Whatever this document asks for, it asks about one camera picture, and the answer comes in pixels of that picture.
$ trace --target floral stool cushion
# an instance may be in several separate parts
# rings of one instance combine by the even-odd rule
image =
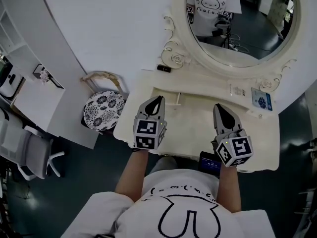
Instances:
[[[104,131],[114,127],[122,113],[125,100],[114,91],[94,94],[84,106],[84,120],[93,130]]]

